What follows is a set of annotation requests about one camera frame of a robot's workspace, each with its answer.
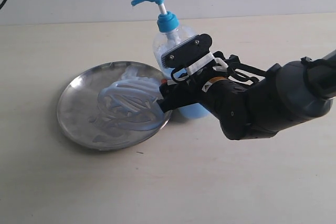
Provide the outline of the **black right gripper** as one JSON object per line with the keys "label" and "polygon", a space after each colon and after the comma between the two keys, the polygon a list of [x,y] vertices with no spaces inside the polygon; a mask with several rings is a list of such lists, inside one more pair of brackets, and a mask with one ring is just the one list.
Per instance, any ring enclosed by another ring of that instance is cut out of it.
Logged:
{"label": "black right gripper", "polygon": [[194,81],[170,84],[161,80],[163,96],[158,105],[163,112],[200,104],[219,120],[223,132],[248,132],[247,86],[225,77],[205,74]]}

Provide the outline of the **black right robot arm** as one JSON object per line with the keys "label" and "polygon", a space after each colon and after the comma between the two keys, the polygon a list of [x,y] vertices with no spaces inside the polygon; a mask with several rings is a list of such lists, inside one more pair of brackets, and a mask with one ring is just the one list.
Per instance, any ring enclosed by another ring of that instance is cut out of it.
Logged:
{"label": "black right robot arm", "polygon": [[199,74],[160,86],[158,101],[167,112],[201,104],[219,122],[230,140],[270,138],[287,128],[326,115],[335,98],[335,52],[312,60],[308,57],[275,64],[263,71],[231,55],[215,56],[228,65],[215,71],[216,62]]}

